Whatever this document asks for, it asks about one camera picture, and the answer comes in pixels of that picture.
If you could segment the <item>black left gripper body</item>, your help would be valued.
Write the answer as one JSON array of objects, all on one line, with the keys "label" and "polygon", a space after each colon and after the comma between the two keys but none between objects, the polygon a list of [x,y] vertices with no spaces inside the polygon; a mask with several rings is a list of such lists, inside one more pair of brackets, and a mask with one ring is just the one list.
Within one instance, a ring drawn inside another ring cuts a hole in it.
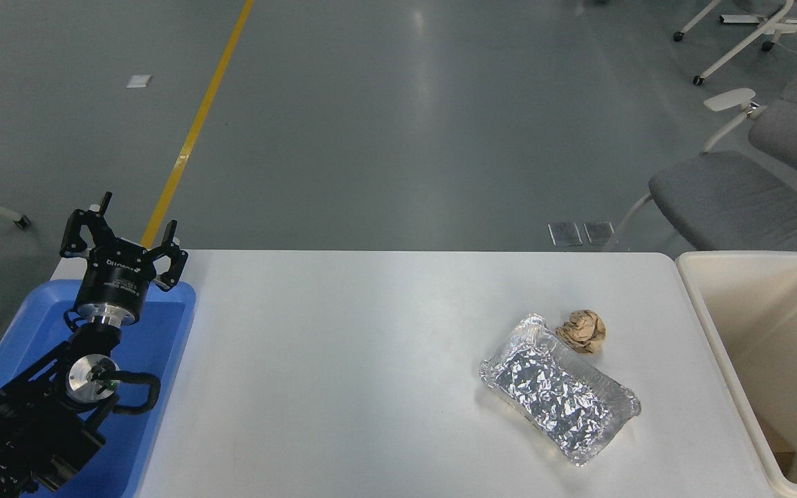
[{"label": "black left gripper body", "polygon": [[89,314],[93,305],[108,305],[140,314],[153,277],[155,269],[145,249],[97,247],[89,253],[75,308],[80,314]]}]

